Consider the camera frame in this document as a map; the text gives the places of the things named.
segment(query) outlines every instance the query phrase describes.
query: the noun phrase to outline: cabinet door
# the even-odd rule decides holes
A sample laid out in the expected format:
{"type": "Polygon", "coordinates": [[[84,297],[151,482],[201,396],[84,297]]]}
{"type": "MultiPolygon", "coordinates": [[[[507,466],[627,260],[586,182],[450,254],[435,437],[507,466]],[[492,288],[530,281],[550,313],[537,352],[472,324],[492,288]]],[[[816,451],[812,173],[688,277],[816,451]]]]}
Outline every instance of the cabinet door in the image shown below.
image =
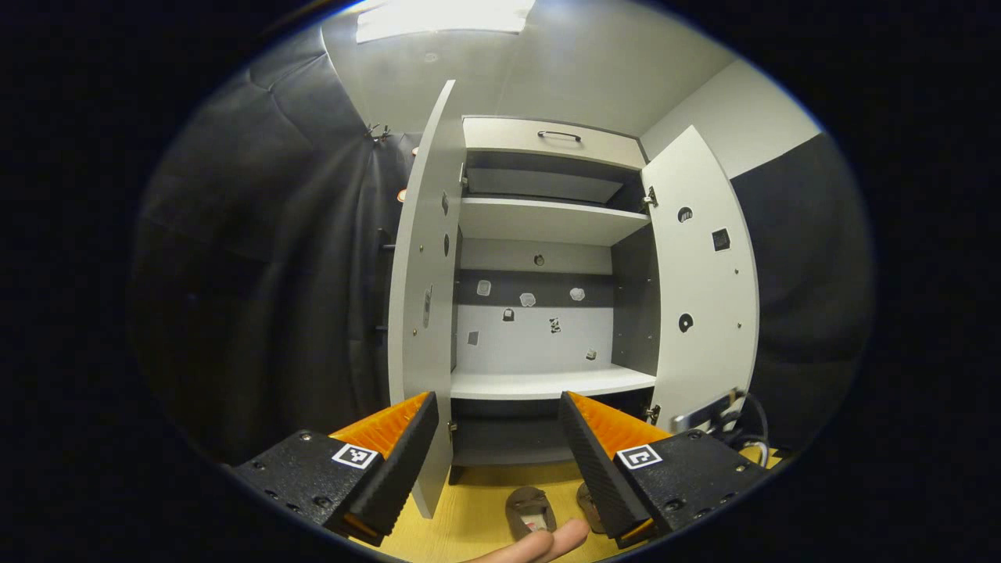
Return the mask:
{"type": "Polygon", "coordinates": [[[641,172],[661,276],[657,426],[751,383],[758,349],[758,275],[733,186],[695,127],[641,172]]]}
{"type": "Polygon", "coordinates": [[[434,515],[451,465],[451,308],[465,159],[461,114],[449,98],[453,86],[454,80],[445,83],[420,138],[389,288],[389,400],[437,394],[438,427],[412,490],[424,518],[434,515]]]}

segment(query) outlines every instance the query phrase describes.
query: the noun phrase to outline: wooden floor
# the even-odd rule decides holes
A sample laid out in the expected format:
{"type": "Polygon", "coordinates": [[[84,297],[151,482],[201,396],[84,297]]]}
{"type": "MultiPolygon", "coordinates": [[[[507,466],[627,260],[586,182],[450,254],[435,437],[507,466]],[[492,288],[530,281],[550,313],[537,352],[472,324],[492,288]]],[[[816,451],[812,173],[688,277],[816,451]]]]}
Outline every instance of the wooden floor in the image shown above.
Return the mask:
{"type": "MultiPolygon", "coordinates": [[[[757,450],[741,453],[751,460],[758,459],[757,450]]],[[[778,460],[773,458],[769,467],[776,463],[778,460]]],[[[577,489],[583,482],[573,462],[468,468],[458,483],[444,486],[437,511],[430,520],[420,516],[413,497],[409,497],[392,534],[374,549],[414,563],[455,563],[472,559],[514,541],[504,512],[505,501],[512,491],[526,485],[546,491],[557,524],[563,525],[571,518],[585,520],[577,504],[577,489]]],[[[621,552],[614,540],[592,533],[583,546],[558,561],[590,563],[621,552]]]]}

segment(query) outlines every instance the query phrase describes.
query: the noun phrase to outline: finger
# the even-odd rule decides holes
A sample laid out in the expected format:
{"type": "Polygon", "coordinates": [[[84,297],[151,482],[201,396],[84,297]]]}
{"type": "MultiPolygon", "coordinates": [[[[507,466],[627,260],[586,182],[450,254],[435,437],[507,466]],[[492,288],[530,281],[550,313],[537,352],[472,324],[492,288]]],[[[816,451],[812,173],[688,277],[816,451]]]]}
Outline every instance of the finger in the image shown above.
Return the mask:
{"type": "Polygon", "coordinates": [[[466,563],[531,563],[548,553],[554,541],[553,534],[540,530],[508,547],[470,559],[466,563]]]}
{"type": "Polygon", "coordinates": [[[574,551],[584,544],[589,533],[591,533],[591,526],[587,522],[579,518],[571,518],[556,532],[553,532],[553,545],[550,546],[549,551],[533,563],[553,561],[557,557],[574,551]]]}

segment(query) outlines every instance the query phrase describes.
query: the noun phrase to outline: drawer handle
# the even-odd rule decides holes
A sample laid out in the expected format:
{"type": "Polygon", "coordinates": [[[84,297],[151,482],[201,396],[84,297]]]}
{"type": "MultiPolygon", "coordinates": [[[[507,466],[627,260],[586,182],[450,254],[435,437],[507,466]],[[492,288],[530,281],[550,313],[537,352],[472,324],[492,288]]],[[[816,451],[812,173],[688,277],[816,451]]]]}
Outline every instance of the drawer handle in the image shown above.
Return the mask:
{"type": "Polygon", "coordinates": [[[568,137],[574,137],[574,140],[581,142],[581,135],[575,135],[574,133],[565,133],[563,131],[539,131],[539,136],[545,137],[546,135],[567,135],[568,137]]]}

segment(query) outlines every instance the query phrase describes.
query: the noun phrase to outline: shoe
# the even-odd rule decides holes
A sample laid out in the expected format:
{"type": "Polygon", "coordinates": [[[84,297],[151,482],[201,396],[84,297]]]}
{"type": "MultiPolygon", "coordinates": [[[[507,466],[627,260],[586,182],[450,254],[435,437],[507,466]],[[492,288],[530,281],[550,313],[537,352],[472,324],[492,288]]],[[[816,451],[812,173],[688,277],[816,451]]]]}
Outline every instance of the shoe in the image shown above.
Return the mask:
{"type": "Polygon", "coordinates": [[[604,534],[605,526],[602,525],[602,517],[598,514],[598,507],[595,506],[595,501],[591,498],[587,483],[581,483],[581,487],[577,490],[577,504],[581,505],[581,510],[584,511],[588,524],[591,524],[592,531],[596,534],[604,534]]]}
{"type": "Polygon", "coordinates": [[[505,514],[515,541],[532,532],[557,529],[557,518],[546,492],[535,487],[522,487],[512,493],[505,503],[505,514]]]}

